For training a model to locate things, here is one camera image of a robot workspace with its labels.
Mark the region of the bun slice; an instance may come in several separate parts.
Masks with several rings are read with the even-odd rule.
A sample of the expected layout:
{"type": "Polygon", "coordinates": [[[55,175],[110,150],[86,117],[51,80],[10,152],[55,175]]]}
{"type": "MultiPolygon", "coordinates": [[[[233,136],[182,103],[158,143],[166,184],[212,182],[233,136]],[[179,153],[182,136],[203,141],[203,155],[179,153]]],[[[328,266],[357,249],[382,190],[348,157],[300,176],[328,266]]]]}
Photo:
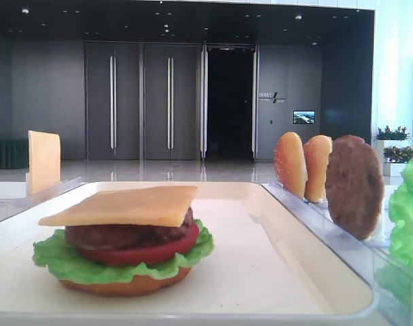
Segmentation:
{"type": "Polygon", "coordinates": [[[283,187],[300,199],[304,198],[308,173],[303,144],[295,132],[280,137],[274,152],[274,169],[283,187]]]}
{"type": "Polygon", "coordinates": [[[325,197],[326,170],[332,151],[331,137],[319,134],[303,146],[308,180],[304,192],[309,202],[320,202],[325,197]]]}
{"type": "Polygon", "coordinates": [[[162,280],[150,276],[134,276],[128,283],[114,282],[105,284],[80,284],[69,280],[60,280],[67,289],[104,297],[138,297],[149,295],[161,289],[173,286],[191,272],[191,268],[179,268],[176,276],[162,280]]]}

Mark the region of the yellow cheese slice on tray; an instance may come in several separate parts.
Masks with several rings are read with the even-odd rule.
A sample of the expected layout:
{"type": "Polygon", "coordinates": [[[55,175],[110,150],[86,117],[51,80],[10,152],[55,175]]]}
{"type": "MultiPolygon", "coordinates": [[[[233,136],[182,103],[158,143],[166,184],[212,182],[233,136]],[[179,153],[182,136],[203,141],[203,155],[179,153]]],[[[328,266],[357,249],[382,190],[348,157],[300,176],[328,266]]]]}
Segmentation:
{"type": "Polygon", "coordinates": [[[41,226],[150,225],[179,227],[196,196],[193,185],[103,191],[55,215],[41,226]]]}

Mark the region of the red tomato slice on tray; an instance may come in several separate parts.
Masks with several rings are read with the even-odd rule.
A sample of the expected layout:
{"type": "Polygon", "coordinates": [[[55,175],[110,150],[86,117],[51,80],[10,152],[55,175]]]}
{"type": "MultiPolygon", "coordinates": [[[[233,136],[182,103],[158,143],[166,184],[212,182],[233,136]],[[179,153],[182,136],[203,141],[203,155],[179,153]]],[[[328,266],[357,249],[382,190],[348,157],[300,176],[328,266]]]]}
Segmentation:
{"type": "Polygon", "coordinates": [[[80,248],[76,250],[82,257],[107,266],[135,266],[141,263],[151,265],[168,261],[176,253],[186,254],[196,244],[199,233],[199,227],[193,222],[183,238],[166,244],[110,251],[80,248]]]}

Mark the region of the brown meat patty on tray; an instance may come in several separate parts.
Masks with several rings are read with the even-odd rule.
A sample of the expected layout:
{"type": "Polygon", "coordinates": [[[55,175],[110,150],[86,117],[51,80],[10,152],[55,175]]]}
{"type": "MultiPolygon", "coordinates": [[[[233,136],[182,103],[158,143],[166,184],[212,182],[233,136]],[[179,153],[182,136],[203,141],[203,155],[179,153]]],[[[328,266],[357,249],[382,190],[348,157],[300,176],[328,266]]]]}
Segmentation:
{"type": "Polygon", "coordinates": [[[83,225],[67,226],[65,240],[87,250],[120,250],[136,247],[154,247],[181,240],[194,223],[189,208],[183,224],[177,228],[151,225],[83,225]]]}

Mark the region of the upright brown meat patty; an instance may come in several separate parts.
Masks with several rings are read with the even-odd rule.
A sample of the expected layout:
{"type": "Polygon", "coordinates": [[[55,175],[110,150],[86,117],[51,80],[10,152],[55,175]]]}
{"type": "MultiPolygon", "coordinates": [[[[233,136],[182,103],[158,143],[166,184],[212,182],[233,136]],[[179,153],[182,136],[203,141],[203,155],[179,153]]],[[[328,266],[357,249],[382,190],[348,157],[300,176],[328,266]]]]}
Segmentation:
{"type": "Polygon", "coordinates": [[[376,229],[384,183],[375,150],[354,135],[337,138],[326,171],[326,197],[333,222],[358,240],[376,229]]]}

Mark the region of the upright yellow cheese slice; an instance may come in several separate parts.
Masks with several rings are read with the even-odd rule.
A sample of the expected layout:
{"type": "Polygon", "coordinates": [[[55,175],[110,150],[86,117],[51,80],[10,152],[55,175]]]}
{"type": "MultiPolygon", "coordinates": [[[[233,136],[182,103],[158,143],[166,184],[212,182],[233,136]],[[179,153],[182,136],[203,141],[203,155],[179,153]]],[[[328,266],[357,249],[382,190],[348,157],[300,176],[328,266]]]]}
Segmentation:
{"type": "Polygon", "coordinates": [[[29,130],[29,193],[36,194],[60,182],[60,136],[29,130]]]}

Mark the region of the green lettuce leaf on tray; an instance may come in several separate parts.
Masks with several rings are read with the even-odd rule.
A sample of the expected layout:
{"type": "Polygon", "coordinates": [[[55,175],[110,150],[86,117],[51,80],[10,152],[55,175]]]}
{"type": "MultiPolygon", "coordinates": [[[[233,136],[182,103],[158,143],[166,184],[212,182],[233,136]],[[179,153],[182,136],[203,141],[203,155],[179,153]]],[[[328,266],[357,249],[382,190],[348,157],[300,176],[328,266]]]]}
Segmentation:
{"type": "Polygon", "coordinates": [[[172,278],[182,268],[191,268],[214,249],[213,235],[200,219],[194,220],[200,229],[196,244],[186,254],[176,253],[171,259],[155,265],[105,266],[82,257],[65,240],[65,231],[57,229],[51,237],[33,244],[33,263],[47,268],[58,280],[79,284],[128,283],[138,276],[155,280],[172,278]]]}

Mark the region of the upright green lettuce leaf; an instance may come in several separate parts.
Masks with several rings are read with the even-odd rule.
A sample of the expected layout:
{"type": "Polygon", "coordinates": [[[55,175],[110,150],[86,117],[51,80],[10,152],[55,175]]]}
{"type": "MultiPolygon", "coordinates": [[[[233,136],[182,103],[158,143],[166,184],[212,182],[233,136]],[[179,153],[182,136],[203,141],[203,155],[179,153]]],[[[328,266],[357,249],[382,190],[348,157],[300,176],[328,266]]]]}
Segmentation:
{"type": "Polygon", "coordinates": [[[389,200],[391,256],[413,269],[413,158],[402,172],[403,183],[389,200]]]}

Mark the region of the dark double door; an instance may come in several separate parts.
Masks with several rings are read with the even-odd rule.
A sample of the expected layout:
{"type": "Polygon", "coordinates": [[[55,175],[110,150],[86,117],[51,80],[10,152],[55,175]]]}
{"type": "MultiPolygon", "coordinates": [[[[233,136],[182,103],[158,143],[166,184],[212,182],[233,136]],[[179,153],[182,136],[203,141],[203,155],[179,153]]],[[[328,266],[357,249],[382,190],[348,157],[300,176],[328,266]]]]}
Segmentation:
{"type": "Polygon", "coordinates": [[[200,157],[200,46],[85,44],[89,160],[200,157]]]}

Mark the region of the cream plastic tray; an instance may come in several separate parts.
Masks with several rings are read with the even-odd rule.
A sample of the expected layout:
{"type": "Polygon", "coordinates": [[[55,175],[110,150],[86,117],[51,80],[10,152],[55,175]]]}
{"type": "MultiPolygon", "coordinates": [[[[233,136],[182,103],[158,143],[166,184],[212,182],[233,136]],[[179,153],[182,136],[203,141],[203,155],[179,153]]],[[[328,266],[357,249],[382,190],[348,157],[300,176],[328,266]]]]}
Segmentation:
{"type": "Polygon", "coordinates": [[[383,325],[378,296],[357,265],[307,228],[292,198],[242,182],[199,182],[195,217],[213,252],[179,284],[145,297],[65,289],[34,266],[42,217],[99,191],[149,182],[81,185],[7,220],[0,214],[0,325],[383,325]]]}

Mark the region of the white planter with plants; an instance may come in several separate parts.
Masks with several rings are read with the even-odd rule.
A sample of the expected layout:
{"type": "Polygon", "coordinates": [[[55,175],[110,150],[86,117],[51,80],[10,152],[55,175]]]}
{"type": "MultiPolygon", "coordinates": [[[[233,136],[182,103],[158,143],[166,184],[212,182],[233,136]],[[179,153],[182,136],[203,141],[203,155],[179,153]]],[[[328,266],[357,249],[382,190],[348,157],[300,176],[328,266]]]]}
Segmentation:
{"type": "Polygon", "coordinates": [[[374,137],[376,153],[385,177],[400,177],[413,157],[412,136],[405,126],[378,128],[374,137]]]}

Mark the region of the dark green bench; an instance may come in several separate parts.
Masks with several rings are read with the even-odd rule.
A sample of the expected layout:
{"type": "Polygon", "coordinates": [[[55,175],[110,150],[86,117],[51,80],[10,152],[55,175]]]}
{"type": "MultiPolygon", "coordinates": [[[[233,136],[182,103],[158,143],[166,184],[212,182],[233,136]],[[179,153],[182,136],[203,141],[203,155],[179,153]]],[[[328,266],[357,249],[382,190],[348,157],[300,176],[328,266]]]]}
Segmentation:
{"type": "Polygon", "coordinates": [[[0,170],[29,167],[27,139],[0,139],[0,170]]]}

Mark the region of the left clear acrylic rack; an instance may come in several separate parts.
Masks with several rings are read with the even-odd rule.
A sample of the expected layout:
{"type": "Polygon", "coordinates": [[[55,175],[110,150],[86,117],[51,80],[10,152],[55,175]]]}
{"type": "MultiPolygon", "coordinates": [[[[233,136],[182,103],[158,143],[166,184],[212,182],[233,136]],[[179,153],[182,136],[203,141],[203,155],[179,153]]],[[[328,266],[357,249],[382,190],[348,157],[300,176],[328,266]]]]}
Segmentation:
{"type": "Polygon", "coordinates": [[[0,222],[27,211],[43,202],[51,200],[83,184],[82,178],[63,181],[55,186],[24,198],[9,200],[0,204],[0,222]]]}

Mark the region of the clear acrylic rack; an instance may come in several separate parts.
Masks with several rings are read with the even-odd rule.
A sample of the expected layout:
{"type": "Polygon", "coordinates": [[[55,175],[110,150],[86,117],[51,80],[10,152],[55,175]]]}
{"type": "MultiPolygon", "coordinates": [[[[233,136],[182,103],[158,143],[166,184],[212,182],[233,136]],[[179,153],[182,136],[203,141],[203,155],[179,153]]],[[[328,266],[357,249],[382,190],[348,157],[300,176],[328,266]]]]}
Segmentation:
{"type": "Polygon", "coordinates": [[[0,204],[0,222],[27,211],[43,202],[51,200],[83,184],[82,178],[63,181],[55,186],[24,198],[9,200],[0,204]]]}
{"type": "Polygon", "coordinates": [[[389,255],[375,240],[357,240],[327,219],[321,207],[301,201],[276,181],[262,187],[370,285],[377,311],[389,325],[413,325],[411,267],[389,255]]]}

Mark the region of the right clear acrylic rack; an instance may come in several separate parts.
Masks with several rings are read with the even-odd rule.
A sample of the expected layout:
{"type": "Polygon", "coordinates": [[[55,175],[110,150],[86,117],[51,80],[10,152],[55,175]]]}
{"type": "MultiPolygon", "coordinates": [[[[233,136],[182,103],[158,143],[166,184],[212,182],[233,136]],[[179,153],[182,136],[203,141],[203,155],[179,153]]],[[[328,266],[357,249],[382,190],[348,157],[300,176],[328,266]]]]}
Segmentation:
{"type": "Polygon", "coordinates": [[[276,181],[262,187],[370,285],[377,311],[389,325],[413,325],[411,267],[389,255],[375,240],[357,240],[327,219],[321,207],[301,201],[276,181]]]}

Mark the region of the wall display screen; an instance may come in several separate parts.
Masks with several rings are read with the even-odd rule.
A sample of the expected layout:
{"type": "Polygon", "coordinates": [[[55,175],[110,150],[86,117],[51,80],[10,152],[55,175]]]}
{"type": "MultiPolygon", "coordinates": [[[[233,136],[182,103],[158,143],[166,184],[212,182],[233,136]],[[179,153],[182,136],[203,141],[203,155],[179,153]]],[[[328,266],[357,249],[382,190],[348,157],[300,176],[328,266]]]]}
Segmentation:
{"type": "Polygon", "coordinates": [[[292,115],[294,124],[314,124],[315,111],[293,111],[292,115]]]}

